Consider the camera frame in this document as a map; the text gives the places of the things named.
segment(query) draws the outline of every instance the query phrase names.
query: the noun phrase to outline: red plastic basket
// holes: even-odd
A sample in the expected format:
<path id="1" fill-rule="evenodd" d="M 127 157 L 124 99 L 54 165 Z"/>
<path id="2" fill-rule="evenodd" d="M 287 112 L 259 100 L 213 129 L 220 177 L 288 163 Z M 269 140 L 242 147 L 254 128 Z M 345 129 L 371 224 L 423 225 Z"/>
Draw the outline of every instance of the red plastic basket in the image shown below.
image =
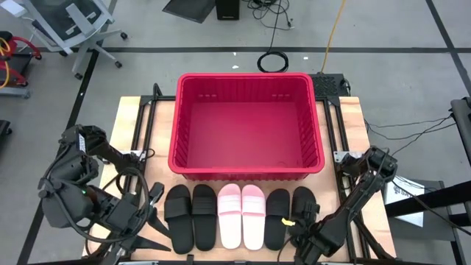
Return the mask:
<path id="1" fill-rule="evenodd" d="M 169 167 L 189 180 L 300 180 L 324 167 L 307 74 L 185 74 Z"/>

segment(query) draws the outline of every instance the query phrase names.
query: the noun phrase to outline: pink slide sandal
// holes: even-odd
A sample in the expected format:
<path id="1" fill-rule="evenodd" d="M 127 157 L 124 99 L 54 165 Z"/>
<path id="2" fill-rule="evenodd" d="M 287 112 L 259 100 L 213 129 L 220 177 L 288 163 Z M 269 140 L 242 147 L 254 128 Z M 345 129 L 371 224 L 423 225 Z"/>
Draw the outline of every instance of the pink slide sandal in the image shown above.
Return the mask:
<path id="1" fill-rule="evenodd" d="M 229 250 L 235 249 L 241 244 L 242 234 L 241 189 L 238 185 L 227 184 L 222 187 L 218 194 L 218 217 L 222 246 Z"/>
<path id="2" fill-rule="evenodd" d="M 256 185 L 246 185 L 242 189 L 244 244 L 249 250 L 259 250 L 263 246 L 265 205 L 265 195 L 259 187 Z"/>

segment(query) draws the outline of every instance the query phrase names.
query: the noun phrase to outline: gray floor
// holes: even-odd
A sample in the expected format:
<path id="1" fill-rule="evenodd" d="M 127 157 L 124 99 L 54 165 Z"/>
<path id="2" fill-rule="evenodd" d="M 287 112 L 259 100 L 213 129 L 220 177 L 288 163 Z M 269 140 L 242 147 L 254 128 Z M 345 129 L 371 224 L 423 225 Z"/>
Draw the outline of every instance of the gray floor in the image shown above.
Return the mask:
<path id="1" fill-rule="evenodd" d="M 295 28 L 277 31 L 274 46 L 323 47 L 327 43 L 340 0 L 292 1 L 288 14 Z M 467 0 L 433 3 L 455 47 L 471 47 L 471 18 Z M 244 47 L 268 46 L 272 31 L 241 7 L 240 21 L 217 21 L 215 10 L 203 24 L 162 13 L 166 1 L 117 0 L 116 24 L 129 35 L 106 40 L 105 47 Z M 274 17 L 267 16 L 270 24 Z M 21 23 L 0 10 L 0 24 L 28 38 Z M 334 36 L 335 47 L 446 48 L 425 0 L 348 1 Z M 113 127 L 121 96 L 150 94 L 157 82 L 164 94 L 174 94 L 177 80 L 187 72 L 257 72 L 260 52 L 129 53 L 114 55 L 124 64 L 116 67 L 99 56 L 79 112 L 77 123 L 95 124 L 108 131 Z M 292 52 L 289 71 L 318 72 L 323 53 Z M 54 159 L 57 140 L 68 123 L 81 82 L 71 74 L 73 56 L 62 58 L 45 53 L 33 61 L 29 75 L 32 97 L 28 100 L 0 97 L 0 119 L 13 123 L 15 133 L 0 152 L 0 256 L 3 264 L 15 263 L 38 205 L 37 182 Z M 471 54 L 460 54 L 471 68 Z M 263 65 L 275 70 L 282 62 L 266 58 Z M 452 57 L 448 53 L 378 54 L 332 53 L 326 73 L 343 73 L 352 94 L 361 99 L 365 118 L 373 124 L 394 124 L 448 115 L 451 99 L 468 95 Z M 389 128 L 390 136 L 409 135 L 424 126 Z M 407 141 L 386 141 L 374 134 L 372 144 L 392 151 Z M 455 127 L 424 135 L 397 154 L 404 177 L 444 180 L 446 186 L 470 179 L 470 165 Z M 464 249 L 471 239 L 461 234 Z M 399 257 L 407 261 L 453 264 L 449 244 L 394 238 Z M 83 240 L 72 230 L 52 229 L 43 222 L 29 262 L 57 261 L 80 257 Z M 466 253 L 467 262 L 471 255 Z"/>

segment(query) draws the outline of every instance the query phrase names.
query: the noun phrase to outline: wooden board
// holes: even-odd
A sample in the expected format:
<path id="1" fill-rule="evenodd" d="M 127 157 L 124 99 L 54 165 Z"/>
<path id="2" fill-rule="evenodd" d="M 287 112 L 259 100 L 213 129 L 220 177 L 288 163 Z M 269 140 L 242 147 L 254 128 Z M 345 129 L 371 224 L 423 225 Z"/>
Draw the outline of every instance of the wooden board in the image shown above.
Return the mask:
<path id="1" fill-rule="evenodd" d="M 116 115 L 115 125 L 113 128 L 113 134 L 111 136 L 111 145 L 116 149 L 127 150 L 130 149 L 132 136 L 134 133 L 135 121 L 138 112 L 139 97 L 122 97 L 118 112 Z M 306 186 L 314 192 L 317 203 L 321 205 L 320 214 L 318 220 L 323 218 L 329 213 L 332 213 L 339 206 L 339 196 L 336 187 L 335 175 L 333 173 L 332 157 L 330 155 L 330 144 L 328 140 L 328 132 L 325 121 L 325 112 L 322 103 L 317 103 L 317 113 L 319 115 L 319 123 L 322 137 L 322 145 L 325 153 L 325 167 L 318 174 L 311 174 L 301 181 L 240 181 L 236 182 L 241 187 L 246 184 L 255 184 L 259 186 L 266 196 L 276 188 L 285 188 L 290 193 L 298 186 Z M 348 144 L 352 151 L 365 151 L 369 148 L 368 135 L 364 126 L 363 114 L 361 112 L 359 99 L 356 97 L 344 97 L 341 98 L 341 109 L 344 117 L 344 125 L 347 132 Z M 144 130 L 146 126 L 147 110 L 144 112 L 143 129 L 141 132 L 140 146 L 144 138 Z M 184 184 L 188 186 L 190 191 L 193 191 L 193 187 L 197 184 L 204 183 L 211 186 L 216 193 L 219 192 L 222 186 L 226 185 L 227 181 L 213 181 L 213 182 L 195 182 L 186 180 L 184 177 L 178 174 L 174 174 L 170 171 L 168 166 L 168 153 L 170 146 L 171 127 L 173 122 L 174 114 L 174 102 L 158 102 L 154 120 L 154 127 L 152 131 L 152 139 L 150 147 L 155 150 L 155 156 L 150 158 L 147 162 L 146 168 L 146 179 L 149 186 L 154 182 L 158 181 L 165 185 L 166 191 L 170 190 L 171 187 L 177 184 Z M 340 147 L 340 137 L 337 127 L 337 120 L 335 116 L 335 110 L 331 108 L 331 114 L 333 117 L 334 130 L 336 131 L 336 143 L 338 149 Z M 100 186 L 104 186 L 110 179 L 116 175 L 116 171 L 113 166 L 105 166 Z M 115 188 L 109 189 L 109 192 L 118 195 L 118 191 Z M 161 201 L 157 203 L 157 209 L 159 212 L 160 220 L 163 220 L 163 208 L 164 198 L 166 193 L 163 195 Z M 383 198 L 381 193 L 377 193 L 371 198 L 363 209 L 364 222 L 373 236 L 378 242 L 384 247 L 385 251 L 395 256 L 394 245 L 389 230 L 389 223 L 386 217 L 386 211 L 383 205 Z M 361 247 L 358 240 L 358 231 L 355 225 L 352 225 L 353 237 L 355 242 L 355 251 L 358 257 L 361 257 Z M 94 227 L 92 229 L 92 235 L 98 237 L 105 237 L 108 232 L 103 227 Z M 171 241 L 169 238 L 159 234 L 150 226 L 146 225 L 139 233 L 140 236 L 146 237 L 153 241 L 157 241 L 161 244 L 171 247 Z M 90 243 L 90 248 L 95 250 L 97 244 Z M 287 244 L 283 252 L 281 253 L 281 261 L 293 261 L 295 249 L 291 244 Z M 208 252 L 199 251 L 194 248 L 191 251 L 196 261 L 276 261 L 277 252 L 266 249 L 265 247 L 258 251 L 247 250 L 244 247 L 244 243 L 235 250 L 226 250 L 223 248 L 219 232 L 216 236 L 216 246 Z M 178 255 L 174 252 L 163 252 L 155 250 L 137 250 L 132 255 L 133 260 L 159 260 L 159 261 L 170 261 L 170 260 L 185 260 L 186 255 Z M 320 261 L 348 261 L 347 248 L 343 246 L 337 253 L 332 257 L 326 258 L 321 257 Z"/>

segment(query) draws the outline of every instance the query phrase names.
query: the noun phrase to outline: white sticker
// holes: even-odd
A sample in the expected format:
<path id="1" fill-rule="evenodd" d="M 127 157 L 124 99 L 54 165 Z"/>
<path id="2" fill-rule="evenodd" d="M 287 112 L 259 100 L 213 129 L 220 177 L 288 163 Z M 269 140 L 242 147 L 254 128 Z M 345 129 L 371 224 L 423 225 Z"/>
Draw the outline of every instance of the white sticker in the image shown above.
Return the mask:
<path id="1" fill-rule="evenodd" d="M 87 152 L 85 150 L 85 138 L 83 138 L 83 136 L 81 134 L 79 134 L 79 149 L 82 152 Z"/>

